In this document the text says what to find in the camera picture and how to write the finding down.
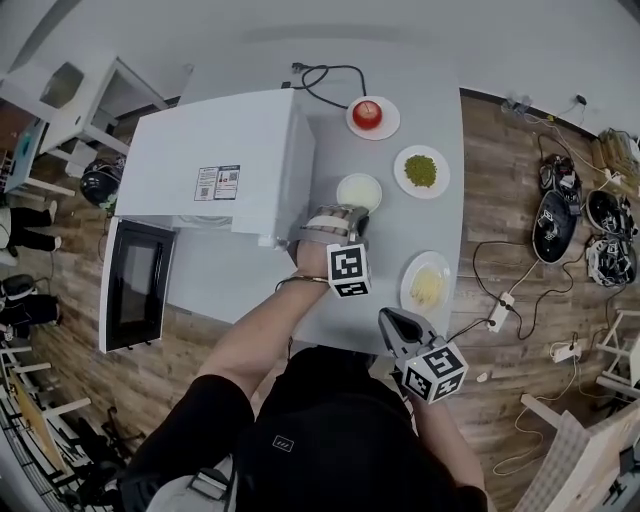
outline person's right arm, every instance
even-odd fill
[[[442,462],[460,487],[470,485],[484,491],[484,474],[478,456],[462,437],[449,408],[443,402],[427,404],[410,395],[418,436]]]

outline open microwave door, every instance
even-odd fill
[[[160,339],[175,231],[111,219],[100,287],[100,351]]]

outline bracelet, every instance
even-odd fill
[[[278,291],[280,289],[280,287],[284,284],[284,283],[288,283],[290,281],[307,281],[309,283],[322,283],[322,284],[329,284],[329,280],[325,279],[324,277],[311,277],[311,276],[289,276],[286,279],[283,279],[282,281],[280,281],[277,285],[276,285],[276,289],[275,291]]]

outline person's hand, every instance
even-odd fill
[[[330,209],[322,209],[317,215],[332,215],[334,217],[344,217],[346,212],[333,211]],[[338,233],[346,235],[344,229],[311,227],[308,229],[319,229],[328,233]],[[307,277],[327,277],[327,246],[319,242],[311,242],[309,240],[300,240],[298,244],[298,252],[296,254],[298,260],[298,271],[296,274]]]

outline plate of yellow food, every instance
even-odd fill
[[[426,316],[441,308],[449,298],[451,269],[442,254],[419,254],[407,268],[400,285],[400,307]]]
[[[449,186],[449,165],[429,146],[409,146],[400,151],[393,164],[393,175],[407,194],[433,199]]]

